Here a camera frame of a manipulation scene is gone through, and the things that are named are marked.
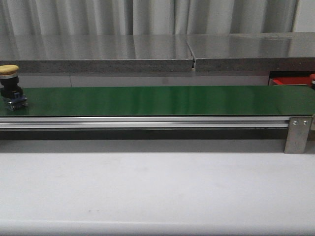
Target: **green belt surface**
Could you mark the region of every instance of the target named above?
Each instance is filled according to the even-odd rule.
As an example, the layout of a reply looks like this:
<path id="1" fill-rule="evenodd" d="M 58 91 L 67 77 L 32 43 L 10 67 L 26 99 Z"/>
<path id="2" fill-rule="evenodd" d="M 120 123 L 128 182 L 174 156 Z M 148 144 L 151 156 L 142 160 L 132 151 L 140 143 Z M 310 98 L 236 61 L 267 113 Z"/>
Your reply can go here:
<path id="1" fill-rule="evenodd" d="M 29 107 L 0 117 L 303 116 L 315 114 L 306 86 L 25 88 Z"/>

